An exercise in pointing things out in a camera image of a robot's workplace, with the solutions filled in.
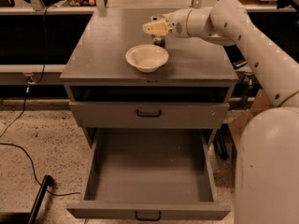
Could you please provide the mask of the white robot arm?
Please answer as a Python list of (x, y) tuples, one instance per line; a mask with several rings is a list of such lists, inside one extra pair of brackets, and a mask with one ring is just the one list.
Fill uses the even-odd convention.
[(234, 224), (299, 224), (299, 64), (251, 21), (238, 0), (157, 15), (142, 25), (168, 34), (235, 44), (273, 107), (246, 125), (237, 149)]

